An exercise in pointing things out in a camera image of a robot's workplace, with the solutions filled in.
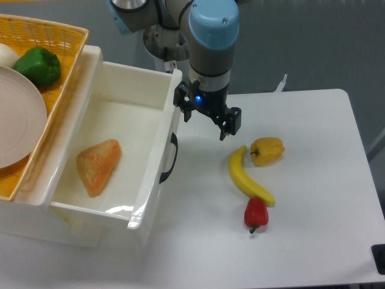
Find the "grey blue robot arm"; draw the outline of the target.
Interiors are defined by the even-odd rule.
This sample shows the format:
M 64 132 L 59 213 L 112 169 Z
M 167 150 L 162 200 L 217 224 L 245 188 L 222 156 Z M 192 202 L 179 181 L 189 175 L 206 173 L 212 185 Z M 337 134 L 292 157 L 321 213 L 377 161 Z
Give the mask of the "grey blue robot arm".
M 241 109 L 226 104 L 235 43 L 239 34 L 237 1 L 108 1 L 120 31 L 159 27 L 161 57 L 171 60 L 170 45 L 181 35 L 189 60 L 188 81 L 174 91 L 174 106 L 184 121 L 198 111 L 220 129 L 220 140 L 241 127 Z

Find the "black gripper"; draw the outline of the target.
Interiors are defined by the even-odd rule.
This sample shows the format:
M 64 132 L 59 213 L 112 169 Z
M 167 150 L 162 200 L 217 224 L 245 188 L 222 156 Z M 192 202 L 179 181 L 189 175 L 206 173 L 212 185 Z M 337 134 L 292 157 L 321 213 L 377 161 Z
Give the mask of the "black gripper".
M 201 89 L 198 80 L 190 82 L 189 88 L 185 81 L 181 81 L 174 90 L 173 105 L 180 108 L 184 122 L 190 120 L 194 108 L 218 123 L 220 141 L 223 141 L 227 135 L 235 135 L 242 123 L 242 110 L 227 107 L 227 91 L 228 85 L 209 92 Z

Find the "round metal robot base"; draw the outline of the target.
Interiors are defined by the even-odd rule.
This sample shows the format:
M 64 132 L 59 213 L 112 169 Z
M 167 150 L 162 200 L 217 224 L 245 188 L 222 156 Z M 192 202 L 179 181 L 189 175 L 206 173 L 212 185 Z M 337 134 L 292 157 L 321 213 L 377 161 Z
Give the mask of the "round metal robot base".
M 153 58 L 155 70 L 172 73 L 180 70 L 183 76 L 189 71 L 189 46 L 179 30 L 168 30 L 154 25 L 144 30 L 144 47 Z

